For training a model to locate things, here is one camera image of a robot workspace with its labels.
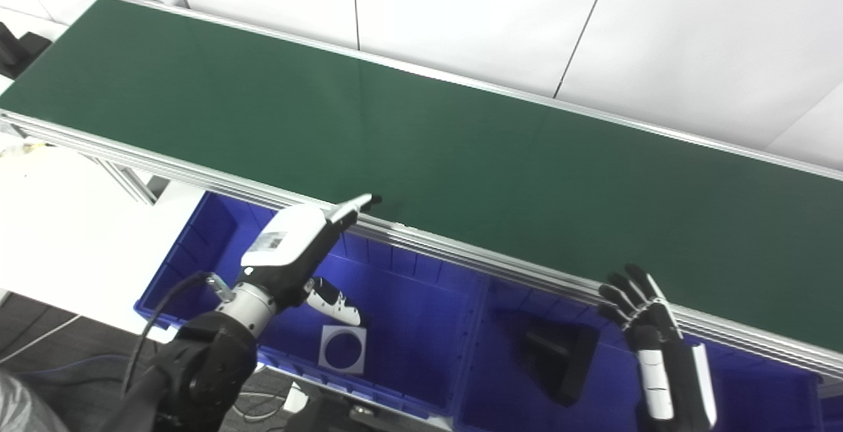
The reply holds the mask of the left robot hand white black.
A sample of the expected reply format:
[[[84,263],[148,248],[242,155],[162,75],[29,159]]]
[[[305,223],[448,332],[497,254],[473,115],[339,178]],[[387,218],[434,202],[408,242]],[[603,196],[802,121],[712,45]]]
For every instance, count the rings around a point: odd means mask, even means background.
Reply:
[[[304,304],[348,326],[364,318],[345,294],[315,275],[341,235],[382,201],[364,193],[325,212],[301,203],[282,209],[244,252],[234,297],[219,307],[258,336],[274,315]]]

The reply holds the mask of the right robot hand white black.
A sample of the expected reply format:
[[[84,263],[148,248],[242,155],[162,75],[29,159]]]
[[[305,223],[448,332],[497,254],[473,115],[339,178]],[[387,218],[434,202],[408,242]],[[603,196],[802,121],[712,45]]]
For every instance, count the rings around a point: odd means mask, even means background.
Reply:
[[[599,315],[619,327],[638,361],[639,431],[713,431],[717,405],[707,348],[686,340],[653,276],[634,263],[599,286]]]

